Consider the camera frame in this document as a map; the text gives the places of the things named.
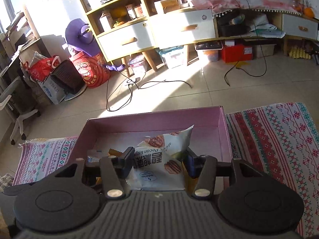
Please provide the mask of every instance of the tile floor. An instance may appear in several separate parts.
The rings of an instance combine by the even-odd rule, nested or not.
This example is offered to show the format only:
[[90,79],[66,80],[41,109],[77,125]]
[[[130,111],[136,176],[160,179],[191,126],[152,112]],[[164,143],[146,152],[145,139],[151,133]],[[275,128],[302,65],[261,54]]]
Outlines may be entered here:
[[[108,107],[111,110],[119,108],[130,98],[128,87],[121,84],[125,78],[113,73],[108,88],[105,83],[87,89],[76,99],[49,106],[42,111],[41,117],[31,121],[25,133],[27,139],[76,136],[89,118],[213,105],[222,105],[225,113],[231,113],[279,102],[305,103],[318,127],[319,66],[312,60],[293,60],[280,54],[266,60],[267,73],[263,77],[251,77],[234,69],[227,75],[230,86],[225,83],[224,74],[232,64],[225,64],[222,60],[207,65],[194,60],[187,67],[167,69],[163,66],[158,72],[150,70],[139,86],[150,80],[184,80],[193,88],[182,82],[151,83],[147,85],[154,86],[140,90],[133,87],[131,103],[119,111],[108,112],[107,96],[110,96]],[[264,60],[249,61],[243,68],[251,74],[261,74],[265,69]],[[19,143],[22,140],[16,134],[15,146],[6,141],[0,148],[0,176],[15,172],[21,154]]]

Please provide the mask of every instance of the black cable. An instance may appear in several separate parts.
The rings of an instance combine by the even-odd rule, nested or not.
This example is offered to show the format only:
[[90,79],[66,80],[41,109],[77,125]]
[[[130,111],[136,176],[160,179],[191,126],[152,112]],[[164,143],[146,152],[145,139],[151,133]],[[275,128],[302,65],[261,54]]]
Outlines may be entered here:
[[109,82],[110,76],[111,76],[111,75],[110,75],[110,70],[108,69],[109,79],[108,79],[107,84],[106,84],[106,110],[107,110],[108,112],[116,112],[116,111],[118,111],[118,110],[120,110],[120,109],[122,109],[122,108],[124,108],[124,107],[126,107],[127,105],[130,104],[130,102],[132,101],[132,98],[133,98],[133,90],[131,90],[130,85],[133,86],[133,85],[135,84],[135,86],[137,87],[137,89],[140,90],[140,89],[147,89],[147,88],[153,87],[154,85],[149,86],[149,87],[145,87],[145,88],[141,88],[143,85],[145,85],[145,84],[147,84],[147,83],[151,83],[151,82],[156,82],[156,83],[161,83],[161,82],[183,82],[183,83],[189,85],[190,88],[193,88],[188,82],[185,82],[185,81],[182,81],[182,80],[174,80],[174,81],[167,81],[167,80],[164,80],[164,81],[148,81],[148,82],[146,82],[146,83],[143,83],[140,87],[138,87],[138,85],[137,85],[132,79],[130,79],[129,77],[125,76],[125,75],[122,74],[120,71],[118,71],[118,72],[119,72],[121,75],[123,75],[125,78],[129,79],[129,80],[132,82],[132,83],[129,83],[129,84],[128,84],[128,87],[129,87],[129,90],[130,90],[131,95],[130,95],[130,98],[129,98],[121,107],[119,107],[118,109],[116,109],[116,110],[111,110],[110,108],[107,107],[108,99],[109,99],[109,98],[111,97],[111,95],[119,88],[119,86],[125,81],[125,80],[124,80],[123,82],[121,82],[120,85],[117,86],[117,88],[116,88],[116,89],[111,93],[111,95],[108,97],[108,96],[107,96],[107,92],[108,92],[108,82]]
[[[240,3],[239,3],[237,0],[235,0],[235,1],[236,1],[236,3],[238,3],[238,6],[239,6],[240,10],[242,10],[242,8],[241,8],[241,6],[240,6]],[[246,0],[246,2],[247,2],[247,4],[248,4],[248,8],[250,9],[250,4],[249,4],[248,0]],[[258,39],[258,41],[260,41],[259,36],[258,36],[258,33],[257,33],[257,27],[256,27],[256,24],[255,24],[254,21],[253,21],[253,24],[254,24],[254,26],[255,26],[255,32],[256,32],[256,35],[257,35],[257,39]],[[237,62],[232,68],[230,68],[230,69],[225,73],[225,75],[224,75],[224,80],[225,80],[225,82],[226,82],[226,84],[227,84],[228,86],[230,86],[230,85],[229,85],[229,83],[228,83],[227,80],[226,80],[226,76],[227,76],[227,74],[228,74],[231,70],[233,70],[234,68],[243,70],[246,74],[248,74],[249,76],[252,76],[252,77],[262,77],[262,76],[264,76],[264,75],[266,74],[266,72],[267,72],[267,62],[266,62],[266,58],[265,58],[265,56],[264,56],[264,52],[263,52],[263,48],[262,48],[261,44],[260,44],[260,49],[261,49],[261,52],[262,52],[262,54],[263,54],[263,58],[264,58],[264,61],[265,61],[265,72],[264,72],[263,74],[261,74],[261,75],[252,75],[252,74],[248,73],[246,70],[244,70],[244,69],[242,69],[242,68],[237,68],[236,65],[239,63],[239,61],[238,61],[238,62]]]
[[224,80],[225,80],[225,82],[227,83],[227,85],[228,86],[230,86],[229,85],[229,82],[227,82],[227,80],[226,80],[226,76],[227,76],[227,74],[231,71],[231,70],[233,70],[235,67],[236,67],[236,65],[239,63],[239,61],[232,67],[232,68],[230,68],[227,72],[226,72],[226,74],[224,75]]
[[145,84],[147,84],[147,83],[150,83],[150,82],[157,82],[157,83],[160,83],[160,82],[183,82],[183,83],[187,84],[190,88],[193,88],[188,82],[185,82],[185,81],[182,81],[182,80],[175,80],[175,81],[166,81],[166,80],[164,80],[164,81],[149,81],[149,82],[143,83],[143,84],[139,87],[139,89],[147,89],[147,88],[152,87],[153,85],[152,85],[152,86],[149,86],[149,87],[141,88],[143,85],[145,85]]

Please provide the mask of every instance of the red and green patterned rug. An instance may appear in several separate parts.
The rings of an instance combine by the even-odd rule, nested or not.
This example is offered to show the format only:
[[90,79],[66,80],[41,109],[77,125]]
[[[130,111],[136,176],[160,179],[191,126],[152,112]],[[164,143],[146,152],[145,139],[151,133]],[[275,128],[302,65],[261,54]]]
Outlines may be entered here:
[[296,191],[305,211],[297,232],[319,234],[319,134],[302,103],[226,115],[233,157],[247,160]]

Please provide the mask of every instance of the plastic storage bin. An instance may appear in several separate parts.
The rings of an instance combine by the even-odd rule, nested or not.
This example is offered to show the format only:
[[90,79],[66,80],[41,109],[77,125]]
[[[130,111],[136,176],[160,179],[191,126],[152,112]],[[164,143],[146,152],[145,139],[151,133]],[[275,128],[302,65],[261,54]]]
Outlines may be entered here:
[[184,64],[183,46],[162,49],[159,51],[159,54],[161,55],[163,62],[165,63],[165,65],[167,65],[169,69]]
[[147,72],[147,65],[143,54],[134,56],[128,62],[128,65],[133,69],[134,74],[140,75]]
[[219,60],[218,50],[222,50],[221,41],[200,42],[195,46],[199,60],[204,62],[214,62]]
[[254,56],[256,58],[272,56],[274,54],[274,49],[275,44],[255,45]]

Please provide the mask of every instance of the red box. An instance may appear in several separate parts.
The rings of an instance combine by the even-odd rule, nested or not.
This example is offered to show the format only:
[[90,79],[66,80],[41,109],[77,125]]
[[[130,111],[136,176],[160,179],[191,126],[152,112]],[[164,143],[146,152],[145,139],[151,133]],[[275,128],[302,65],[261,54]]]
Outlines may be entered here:
[[225,46],[221,51],[221,57],[225,63],[246,61],[253,59],[253,47],[238,44],[235,46]]

